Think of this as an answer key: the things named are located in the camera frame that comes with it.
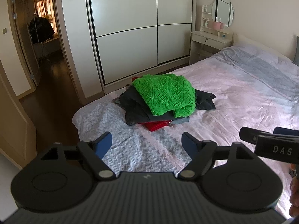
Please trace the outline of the person right hand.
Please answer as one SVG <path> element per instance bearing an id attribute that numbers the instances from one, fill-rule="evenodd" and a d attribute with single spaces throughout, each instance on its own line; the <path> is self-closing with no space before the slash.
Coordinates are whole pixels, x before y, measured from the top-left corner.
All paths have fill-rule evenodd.
<path id="1" fill-rule="evenodd" d="M 291 217 L 297 217 L 299 214 L 299 194 L 298 194 L 299 183 L 297 177 L 294 177 L 290 183 L 290 203 L 289 214 Z"/>

